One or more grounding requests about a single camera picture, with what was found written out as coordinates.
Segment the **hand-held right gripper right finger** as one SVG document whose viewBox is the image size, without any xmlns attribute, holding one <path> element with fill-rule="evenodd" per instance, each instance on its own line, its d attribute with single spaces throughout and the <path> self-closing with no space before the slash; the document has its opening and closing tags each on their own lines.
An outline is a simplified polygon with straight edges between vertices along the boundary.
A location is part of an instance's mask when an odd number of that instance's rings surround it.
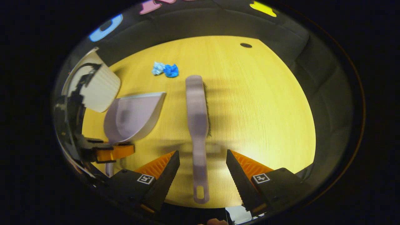
<svg viewBox="0 0 400 225">
<path fill-rule="evenodd" d="M 232 150 L 227 150 L 226 165 L 252 216 L 278 214 L 308 193 L 308 185 L 284 167 L 274 170 Z"/>
</svg>

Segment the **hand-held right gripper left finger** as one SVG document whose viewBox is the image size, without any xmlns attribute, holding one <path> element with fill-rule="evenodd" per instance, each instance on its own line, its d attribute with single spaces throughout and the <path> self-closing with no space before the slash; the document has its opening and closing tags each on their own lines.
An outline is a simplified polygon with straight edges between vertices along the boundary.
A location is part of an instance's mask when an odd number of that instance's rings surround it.
<svg viewBox="0 0 400 225">
<path fill-rule="evenodd" d="M 138 213 L 158 213 L 180 166 L 179 151 L 132 171 L 123 169 L 106 180 L 109 198 Z"/>
</svg>

